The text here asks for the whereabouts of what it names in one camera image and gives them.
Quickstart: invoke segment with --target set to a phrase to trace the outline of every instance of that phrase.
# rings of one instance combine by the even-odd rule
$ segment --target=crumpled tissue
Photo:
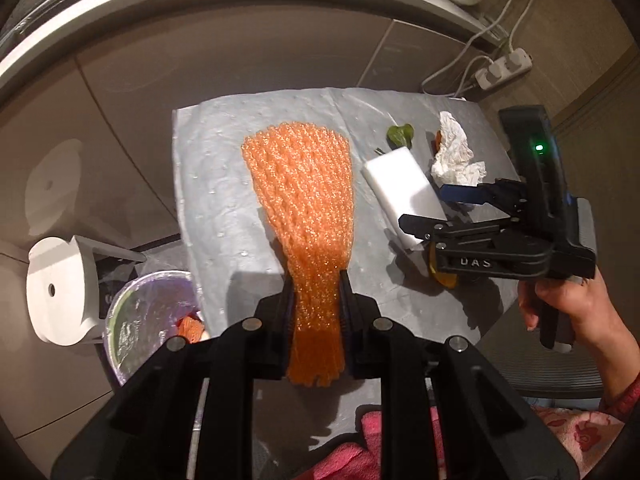
[[[477,186],[486,177],[484,162],[474,162],[474,152],[466,143],[466,133],[449,112],[440,112],[440,149],[431,166],[431,176],[439,186]]]

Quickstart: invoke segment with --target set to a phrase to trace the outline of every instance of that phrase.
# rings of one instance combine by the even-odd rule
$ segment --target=green leaf
[[[390,126],[386,131],[386,136],[396,148],[406,146],[411,149],[414,138],[414,127],[408,123],[403,126]]]

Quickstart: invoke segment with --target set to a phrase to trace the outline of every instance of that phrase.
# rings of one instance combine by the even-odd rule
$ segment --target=metal screw
[[[376,330],[380,330],[380,332],[386,332],[387,330],[391,330],[394,322],[391,321],[388,317],[378,317],[373,320],[373,328]]]
[[[242,322],[242,328],[247,332],[254,332],[262,326],[262,322],[257,317],[248,317]]]
[[[182,350],[184,346],[187,344],[187,340],[179,335],[174,335],[166,340],[166,349],[169,352],[177,352],[178,350]]]
[[[456,352],[464,352],[467,348],[469,348],[469,343],[462,336],[455,335],[451,339],[449,339],[449,346]]]

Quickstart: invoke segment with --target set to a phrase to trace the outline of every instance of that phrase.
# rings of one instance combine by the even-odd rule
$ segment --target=white power strip
[[[482,90],[488,90],[506,83],[517,75],[531,70],[532,62],[529,55],[522,48],[517,48],[510,54],[496,59],[491,65],[478,70],[474,76]]]

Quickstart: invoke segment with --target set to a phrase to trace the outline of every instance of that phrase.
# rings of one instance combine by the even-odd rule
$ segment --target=pink clothing
[[[532,406],[549,430],[574,458],[583,478],[598,463],[624,426],[640,398],[640,375],[620,399],[604,412],[581,412]],[[438,410],[431,408],[431,422],[436,439],[440,480],[446,478],[444,448]],[[382,446],[382,414],[369,412],[362,417],[364,449],[353,442],[342,444],[327,458],[295,480],[378,480]]]

